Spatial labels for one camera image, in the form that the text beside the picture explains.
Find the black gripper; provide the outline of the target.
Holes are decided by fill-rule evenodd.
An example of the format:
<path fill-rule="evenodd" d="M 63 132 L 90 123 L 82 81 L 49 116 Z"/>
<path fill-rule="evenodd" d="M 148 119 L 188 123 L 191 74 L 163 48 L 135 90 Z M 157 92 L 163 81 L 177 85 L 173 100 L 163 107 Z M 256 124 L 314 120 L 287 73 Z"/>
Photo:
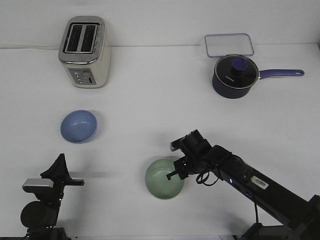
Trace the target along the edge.
<path fill-rule="evenodd" d="M 53 181 L 53 187 L 50 187 L 43 192 L 43 199 L 46 200 L 62 200 L 64 197 L 64 188 L 66 186 L 83 186 L 85 181 L 83 179 L 72 179 L 70 177 L 65 154 L 61 153 L 52 166 L 40 174 L 42 179 L 50 179 Z"/>
<path fill-rule="evenodd" d="M 213 169 L 207 157 L 212 146 L 197 129 L 185 135 L 182 142 L 185 147 L 182 151 L 184 156 L 173 162 L 175 170 L 166 175 L 168 180 L 176 175 L 183 180 L 189 175 L 207 173 Z"/>

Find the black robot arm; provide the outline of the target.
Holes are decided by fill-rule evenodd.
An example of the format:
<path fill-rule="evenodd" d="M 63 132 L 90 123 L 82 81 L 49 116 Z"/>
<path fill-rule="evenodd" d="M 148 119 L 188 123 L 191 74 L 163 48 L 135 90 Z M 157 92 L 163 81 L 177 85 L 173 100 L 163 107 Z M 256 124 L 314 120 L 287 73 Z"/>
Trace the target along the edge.
<path fill-rule="evenodd" d="M 37 200 L 28 203 L 20 214 L 27 228 L 28 240 L 69 240 L 63 227 L 56 227 L 66 186 L 83 186 L 83 179 L 71 178 L 65 154 L 61 153 L 40 178 L 28 178 L 23 191 L 32 193 Z"/>
<path fill-rule="evenodd" d="M 281 224 L 264 226 L 256 221 L 242 236 L 242 240 L 318 240 L 320 238 L 320 197 L 304 200 L 258 170 L 246 164 L 239 156 L 214 145 L 198 130 L 170 144 L 171 151 L 181 150 L 184 156 L 176 160 L 175 170 L 167 175 L 185 179 L 196 175 L 198 184 L 204 184 L 204 174 L 226 181 L 245 197 L 262 208 Z"/>

